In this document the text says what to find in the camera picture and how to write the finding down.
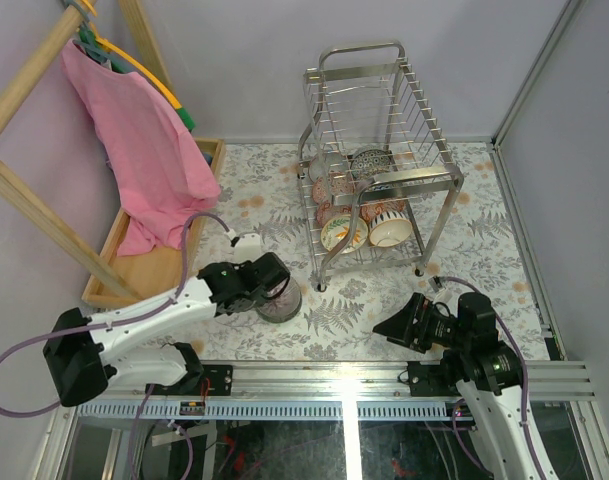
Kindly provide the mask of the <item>purple striped bowl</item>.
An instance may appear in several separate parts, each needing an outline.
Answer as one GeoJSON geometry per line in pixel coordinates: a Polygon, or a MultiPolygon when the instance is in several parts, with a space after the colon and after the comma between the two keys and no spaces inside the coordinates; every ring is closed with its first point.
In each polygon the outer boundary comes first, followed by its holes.
{"type": "Polygon", "coordinates": [[[284,323],[294,318],[302,306],[302,293],[294,277],[281,282],[268,293],[268,300],[256,308],[258,315],[270,323],[284,323]]]}

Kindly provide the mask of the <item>orange flower patterned bowl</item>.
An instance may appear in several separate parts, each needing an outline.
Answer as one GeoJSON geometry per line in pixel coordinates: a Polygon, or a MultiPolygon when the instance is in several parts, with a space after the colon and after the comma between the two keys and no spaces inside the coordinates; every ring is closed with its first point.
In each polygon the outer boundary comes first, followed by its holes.
{"type": "MultiPolygon", "coordinates": [[[[331,251],[350,230],[351,216],[349,214],[337,215],[330,219],[322,228],[320,240],[322,246],[331,251]]],[[[352,241],[342,251],[343,254],[352,253],[360,249],[368,240],[369,228],[361,218],[357,219],[356,229],[352,241]]]]}

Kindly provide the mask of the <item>cream bowl orange rim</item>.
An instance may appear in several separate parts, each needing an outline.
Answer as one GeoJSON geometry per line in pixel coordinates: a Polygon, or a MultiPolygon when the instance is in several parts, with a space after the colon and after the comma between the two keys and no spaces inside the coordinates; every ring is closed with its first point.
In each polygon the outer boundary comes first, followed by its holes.
{"type": "Polygon", "coordinates": [[[390,210],[375,215],[369,225],[369,242],[380,248],[391,248],[406,241],[413,224],[402,212],[390,210]]]}

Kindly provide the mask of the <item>brown patterned bowl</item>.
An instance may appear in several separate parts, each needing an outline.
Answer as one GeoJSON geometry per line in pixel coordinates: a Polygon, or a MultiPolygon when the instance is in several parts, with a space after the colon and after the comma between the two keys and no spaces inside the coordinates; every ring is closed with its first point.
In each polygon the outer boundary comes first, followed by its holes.
{"type": "Polygon", "coordinates": [[[397,190],[404,187],[404,183],[389,183],[389,184],[380,184],[371,186],[367,192],[379,192],[379,191],[388,191],[388,190],[397,190]]]}

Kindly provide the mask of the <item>blue patterned bowl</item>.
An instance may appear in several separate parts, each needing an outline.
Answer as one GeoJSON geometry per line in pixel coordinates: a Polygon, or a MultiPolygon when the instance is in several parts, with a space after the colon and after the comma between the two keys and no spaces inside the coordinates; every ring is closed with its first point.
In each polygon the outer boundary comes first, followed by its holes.
{"type": "Polygon", "coordinates": [[[392,156],[388,151],[375,148],[362,149],[353,156],[350,173],[356,181],[362,181],[389,172],[392,164],[392,156]]]}

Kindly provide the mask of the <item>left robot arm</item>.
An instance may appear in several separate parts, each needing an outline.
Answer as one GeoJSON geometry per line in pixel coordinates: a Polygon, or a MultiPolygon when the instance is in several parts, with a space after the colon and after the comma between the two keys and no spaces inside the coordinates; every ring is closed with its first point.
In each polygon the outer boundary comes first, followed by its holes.
{"type": "Polygon", "coordinates": [[[115,386],[174,387],[196,392],[203,368],[192,348],[172,343],[148,353],[144,344],[218,316],[247,312],[277,298],[291,274],[269,252],[254,261],[212,263],[175,290],[127,308],[85,316],[62,313],[43,348],[61,405],[91,401],[115,386]]]}

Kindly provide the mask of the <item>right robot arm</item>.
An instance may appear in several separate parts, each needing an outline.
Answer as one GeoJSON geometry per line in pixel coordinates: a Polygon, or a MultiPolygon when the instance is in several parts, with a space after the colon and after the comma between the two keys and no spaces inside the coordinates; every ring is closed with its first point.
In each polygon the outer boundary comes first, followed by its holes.
{"type": "Polygon", "coordinates": [[[460,295],[455,313],[415,293],[372,331],[417,353],[443,347],[436,364],[408,362],[407,385],[420,397],[455,396],[456,405],[468,409],[481,470],[493,479],[554,479],[529,399],[525,361],[500,335],[499,323],[481,293],[460,295]]]}

